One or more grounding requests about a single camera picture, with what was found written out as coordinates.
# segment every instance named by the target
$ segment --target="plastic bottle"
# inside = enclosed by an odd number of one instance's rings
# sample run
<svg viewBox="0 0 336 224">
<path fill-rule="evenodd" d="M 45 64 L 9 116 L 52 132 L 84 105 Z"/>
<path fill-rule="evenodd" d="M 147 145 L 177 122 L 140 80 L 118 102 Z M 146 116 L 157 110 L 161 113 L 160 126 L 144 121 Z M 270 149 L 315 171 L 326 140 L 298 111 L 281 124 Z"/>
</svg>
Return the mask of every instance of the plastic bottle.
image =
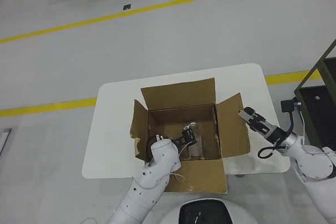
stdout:
<svg viewBox="0 0 336 224">
<path fill-rule="evenodd" d="M 192 129 L 193 134 L 197 140 L 196 144 L 188 146 L 189 157 L 192 160 L 204 160 L 202 149 L 202 136 L 200 136 L 196 122 L 191 122 L 189 124 L 189 127 Z"/>
</svg>

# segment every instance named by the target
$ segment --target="yellow floor line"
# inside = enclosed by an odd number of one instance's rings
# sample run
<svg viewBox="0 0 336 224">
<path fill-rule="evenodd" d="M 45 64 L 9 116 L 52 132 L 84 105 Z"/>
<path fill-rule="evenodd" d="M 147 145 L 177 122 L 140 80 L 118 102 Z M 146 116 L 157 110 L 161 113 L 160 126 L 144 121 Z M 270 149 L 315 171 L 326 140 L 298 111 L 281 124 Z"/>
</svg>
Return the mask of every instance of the yellow floor line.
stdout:
<svg viewBox="0 0 336 224">
<path fill-rule="evenodd" d="M 3 116 L 16 116 L 24 114 L 35 114 L 42 112 L 49 112 L 55 110 L 67 110 L 74 108 L 83 108 L 86 106 L 95 106 L 97 98 L 89 98 L 83 100 L 73 100 L 68 102 L 56 102 L 54 104 L 44 104 L 38 106 L 27 106 L 24 108 L 14 108 L 7 110 L 0 110 L 0 117 Z"/>
<path fill-rule="evenodd" d="M 268 85 L 282 84 L 288 82 L 301 82 L 307 75 L 308 71 L 293 72 L 286 74 L 275 74 L 272 76 L 265 76 L 265 80 Z M 309 80 L 315 80 L 321 78 L 320 73 L 316 70 Z M 24 114 L 35 114 L 42 112 L 49 112 L 55 110 L 67 110 L 74 108 L 83 108 L 86 106 L 95 106 L 97 98 L 89 98 L 82 100 L 73 100 L 68 102 L 56 102 L 53 104 L 44 104 L 38 106 L 27 106 L 24 108 L 14 108 L 7 110 L 0 110 L 0 117 L 4 116 L 16 116 Z"/>
<path fill-rule="evenodd" d="M 52 28 L 45 29 L 45 30 L 39 30 L 39 31 L 30 32 L 30 33 L 27 33 L 27 34 L 11 36 L 11 37 L 8 37 L 8 38 L 1 39 L 0 44 L 5 43 L 5 42 L 9 42 L 9 41 L 19 40 L 19 39 L 30 38 L 32 36 L 38 36 L 38 35 L 41 35 L 41 34 L 47 34 L 47 33 L 50 33 L 50 32 L 56 32 L 56 31 L 59 31 L 59 30 L 66 30 L 66 29 L 77 27 L 77 26 L 85 26 L 85 25 L 88 25 L 88 24 L 94 24 L 96 22 L 112 20 L 114 18 L 130 16 L 130 15 L 138 14 L 138 13 L 141 13 L 141 12 L 152 11 L 152 10 L 156 10 L 156 9 L 159 9 L 159 8 L 165 8 L 165 7 L 174 6 L 174 5 L 177 5 L 177 4 L 183 4 L 183 3 L 192 2 L 192 1 L 194 1 L 194 0 L 173 0 L 173 1 L 170 1 L 170 2 L 154 4 L 153 6 L 146 6 L 146 7 L 143 7 L 143 8 L 138 8 L 138 9 L 135 9 L 135 10 L 127 10 L 127 11 L 124 11 L 124 12 L 120 12 L 120 13 L 116 13 L 116 14 L 112 14 L 112 15 L 106 15 L 106 16 L 99 17 L 99 18 L 92 18 L 90 20 L 84 20 L 84 21 L 75 22 L 75 23 L 72 23 L 72 24 L 66 24 L 66 25 L 63 25 L 63 26 L 52 27 Z"/>
<path fill-rule="evenodd" d="M 265 81 L 268 85 L 282 84 L 287 82 L 301 82 L 309 71 L 292 72 L 285 74 L 274 74 L 272 76 L 265 76 Z M 321 78 L 319 71 L 316 69 L 310 76 L 309 80 L 316 80 Z"/>
</svg>

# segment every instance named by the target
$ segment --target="box flap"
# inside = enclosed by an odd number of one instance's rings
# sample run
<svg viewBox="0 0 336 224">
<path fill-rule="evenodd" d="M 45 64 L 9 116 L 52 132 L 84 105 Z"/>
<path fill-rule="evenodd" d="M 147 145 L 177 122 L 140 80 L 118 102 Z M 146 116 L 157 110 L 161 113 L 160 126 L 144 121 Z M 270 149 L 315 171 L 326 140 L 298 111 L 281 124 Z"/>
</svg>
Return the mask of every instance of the box flap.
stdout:
<svg viewBox="0 0 336 224">
<path fill-rule="evenodd" d="M 142 88 L 149 110 L 199 104 L 215 104 L 214 78 L 166 86 Z"/>
<path fill-rule="evenodd" d="M 148 111 L 138 100 L 134 100 L 133 119 L 130 125 L 130 137 L 134 138 L 136 158 L 146 159 Z"/>
<path fill-rule="evenodd" d="M 166 192 L 227 192 L 224 166 L 221 159 L 181 161 L 181 168 L 176 173 L 183 175 L 185 180 L 179 182 L 171 176 Z"/>
<path fill-rule="evenodd" d="M 222 157 L 240 156 L 250 152 L 248 129 L 238 115 L 242 105 L 240 93 L 217 104 L 218 130 Z"/>
</svg>

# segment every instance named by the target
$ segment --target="cable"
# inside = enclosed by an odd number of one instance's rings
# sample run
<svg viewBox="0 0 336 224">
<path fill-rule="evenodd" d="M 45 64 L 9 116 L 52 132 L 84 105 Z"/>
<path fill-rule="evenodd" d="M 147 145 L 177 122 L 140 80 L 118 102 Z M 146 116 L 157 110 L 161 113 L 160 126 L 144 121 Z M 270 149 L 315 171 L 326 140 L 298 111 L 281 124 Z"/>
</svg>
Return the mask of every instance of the cable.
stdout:
<svg viewBox="0 0 336 224">
<path fill-rule="evenodd" d="M 283 150 L 287 148 L 286 146 L 269 146 L 269 147 L 265 147 L 259 150 L 258 152 L 258 157 L 265 159 L 265 158 L 270 158 L 273 154 L 274 154 L 274 150 Z M 272 150 L 272 152 L 270 154 L 268 154 L 267 156 L 261 156 L 262 152 L 264 152 L 265 150 Z"/>
<path fill-rule="evenodd" d="M 159 185 L 159 183 L 161 182 L 161 180 L 162 180 L 165 176 L 168 176 L 168 175 L 174 175 L 175 178 L 177 179 L 177 181 L 179 181 L 179 182 L 183 182 L 183 181 L 185 180 L 185 177 L 184 177 L 183 175 L 180 175 L 180 174 L 176 174 L 176 173 L 170 172 L 169 174 L 166 174 L 166 175 L 162 176 L 159 180 L 157 180 L 157 181 L 156 181 L 156 184 L 155 184 L 153 187 L 151 187 L 151 188 L 145 188 L 145 187 L 143 187 L 143 186 L 136 180 L 136 178 L 135 178 L 134 176 L 132 176 L 132 178 L 133 178 L 133 180 L 137 183 L 137 185 L 140 186 L 142 189 L 144 189 L 144 190 L 151 190 L 151 189 L 155 188 L 157 185 Z M 178 180 L 177 176 L 182 177 L 183 180 Z"/>
<path fill-rule="evenodd" d="M 332 151 L 332 152 L 307 152 L 305 149 L 304 149 L 304 145 L 305 145 L 305 120 L 304 120 L 304 117 L 302 116 L 302 112 L 300 111 L 300 115 L 301 115 L 301 120 L 302 120 L 302 128 L 303 128 L 303 134 L 302 134 L 302 149 L 307 153 L 307 154 L 310 154 L 310 155 L 322 155 L 322 154 L 329 154 L 329 153 L 334 153 L 336 155 L 336 151 Z"/>
<path fill-rule="evenodd" d="M 185 177 L 184 177 L 183 175 L 176 174 L 175 171 L 174 171 L 174 173 L 171 173 L 171 175 L 174 175 L 175 179 L 176 179 L 177 181 L 179 181 L 179 182 L 183 182 L 183 181 L 185 180 Z"/>
<path fill-rule="evenodd" d="M 184 150 L 189 144 L 191 144 L 191 143 L 192 143 L 192 142 L 188 142 L 187 144 L 185 144 L 185 146 L 180 150 L 179 155 L 178 155 L 178 158 L 179 158 L 180 154 L 183 152 L 183 150 Z"/>
</svg>

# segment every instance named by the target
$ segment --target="black cable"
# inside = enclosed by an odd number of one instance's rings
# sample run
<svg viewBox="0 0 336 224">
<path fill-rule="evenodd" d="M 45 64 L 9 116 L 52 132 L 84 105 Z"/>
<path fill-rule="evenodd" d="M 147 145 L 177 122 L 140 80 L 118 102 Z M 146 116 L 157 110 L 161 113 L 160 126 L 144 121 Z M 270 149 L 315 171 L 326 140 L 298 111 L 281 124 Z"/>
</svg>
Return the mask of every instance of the black cable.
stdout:
<svg viewBox="0 0 336 224">
<path fill-rule="evenodd" d="M 289 137 L 289 135 L 291 134 L 292 130 L 293 130 L 293 117 L 292 117 L 292 112 L 289 112 L 289 116 L 290 116 L 290 127 L 286 132 L 286 138 Z"/>
<path fill-rule="evenodd" d="M 286 148 L 286 146 L 269 146 L 269 147 L 265 147 L 265 148 L 262 148 L 262 149 L 259 150 L 258 157 L 262 158 L 262 159 L 270 158 L 273 155 L 274 150 L 283 150 L 285 148 Z M 267 156 L 261 156 L 262 152 L 264 152 L 265 150 L 272 150 L 272 151 Z"/>
</svg>

